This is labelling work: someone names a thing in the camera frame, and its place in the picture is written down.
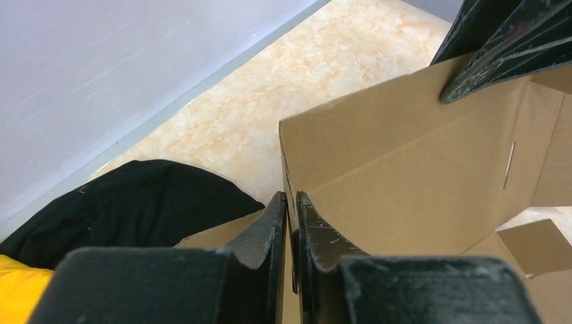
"cardboard flap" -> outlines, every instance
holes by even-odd
[[[540,315],[543,323],[547,324],[567,324],[570,323],[566,321],[562,314],[560,314],[555,306],[545,297],[544,291],[538,289],[536,284],[532,280],[525,280],[524,286],[528,290],[530,297],[534,303],[536,311]]]
[[[503,213],[510,219],[530,207],[564,94],[528,84],[515,123],[513,157],[507,167]]]
[[[293,189],[308,192],[470,113],[473,107],[463,103],[445,106],[439,101],[445,84],[468,58],[458,57],[281,120],[280,141]]]
[[[572,65],[536,74],[532,82],[572,95]]]
[[[498,235],[528,275],[572,269],[572,246],[550,219],[506,229]]]
[[[535,301],[543,299],[541,303],[550,305],[566,323],[572,323],[572,270],[547,273],[525,282],[532,287]]]
[[[306,191],[334,228],[372,254],[459,254],[493,232],[514,216],[504,213],[504,184],[530,79],[444,105],[439,94],[464,61],[283,120],[289,189]]]
[[[532,206],[572,206],[572,94],[563,97]]]

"yellow fabric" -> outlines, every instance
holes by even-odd
[[[0,255],[0,322],[25,324],[52,275]]]

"white scuff mark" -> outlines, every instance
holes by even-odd
[[[123,59],[123,62],[129,61],[130,59],[133,59],[135,56],[141,55],[143,52],[145,52],[145,49],[142,49],[141,51],[138,51],[138,52],[135,53],[135,54],[132,54],[132,55],[130,55],[130,56],[127,56],[125,59]]]
[[[448,263],[445,264],[445,267],[452,273],[455,273],[455,274],[461,273],[459,270],[455,269],[452,265],[450,265]]]
[[[522,51],[522,52],[518,52],[518,53],[514,53],[514,54],[510,54],[510,55],[501,57],[500,59],[498,59],[498,61],[499,61],[499,62],[504,62],[504,61],[508,61],[508,60],[510,60],[510,59],[516,59],[517,57],[529,55],[529,54],[532,54],[532,53],[535,53],[535,52],[538,52],[538,51],[543,51],[543,50],[545,50],[545,49],[549,49],[549,48],[552,48],[552,47],[556,47],[556,46],[559,46],[559,45],[562,45],[562,44],[565,44],[565,43],[568,43],[568,42],[571,42],[571,41],[572,41],[572,36],[567,37],[567,38],[562,38],[562,39],[559,39],[559,40],[555,40],[554,42],[546,43],[546,44],[541,45],[541,46],[537,46],[537,47],[534,47],[534,48],[531,48],[531,49],[524,50],[524,51]]]
[[[171,16],[171,25],[169,26],[169,32],[165,34],[165,37],[170,37],[171,35],[175,34],[177,31],[181,30],[183,27],[194,23],[193,20],[189,20],[184,24],[178,25],[177,27],[172,28],[173,25],[173,16]]]
[[[364,262],[365,264],[367,264],[367,265],[369,265],[369,266],[371,266],[371,267],[374,267],[374,268],[376,268],[376,269],[378,269],[378,270],[381,270],[381,271],[384,271],[384,272],[389,272],[389,268],[388,268],[388,267],[386,267],[386,266],[384,266],[384,265],[378,265],[378,264],[374,263],[374,262],[371,261],[371,260],[364,259],[364,260],[362,260],[362,262]]]
[[[99,74],[98,76],[96,76],[95,78],[87,81],[86,83],[84,83],[83,85],[81,85],[80,87],[78,87],[77,89],[74,90],[74,92],[78,92],[79,90],[82,90],[83,88],[87,87],[88,85],[92,84],[93,82],[95,82],[96,80],[98,80],[99,78],[101,78],[102,76],[104,76],[105,74],[108,74],[109,72],[115,70],[115,68],[117,68],[118,66],[120,66],[121,64],[116,64],[113,67],[105,70],[103,73]]]
[[[116,30],[110,32],[109,34],[107,34],[107,35],[105,35],[105,36],[103,36],[103,37],[101,37],[101,38],[98,38],[96,41],[94,41],[93,43],[89,44],[88,47],[92,47],[93,45],[97,45],[97,44],[99,44],[99,43],[105,41],[105,40],[108,39],[109,37],[111,37],[111,36],[117,34],[118,32],[120,32],[121,30],[122,30],[122,28],[118,28],[118,29],[116,29]]]
[[[94,92],[92,92],[89,96],[87,96],[87,97],[84,99],[84,102],[90,100],[93,96],[97,95],[99,92],[101,92],[101,89],[95,90]]]

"marble tile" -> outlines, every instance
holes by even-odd
[[[94,176],[133,159],[169,159],[267,203],[283,188],[280,119],[426,67],[448,29],[398,0],[334,0]]]

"black plastic part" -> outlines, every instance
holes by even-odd
[[[83,248],[29,323],[280,323],[285,195],[226,247]]]
[[[331,227],[297,194],[302,323],[541,323],[503,261],[380,258]]]
[[[472,51],[473,59],[442,92],[443,103],[570,64],[572,0],[465,0],[432,63]]]
[[[351,323],[541,323],[519,278],[488,258],[343,258]]]
[[[431,65],[478,51],[521,0],[465,0]]]

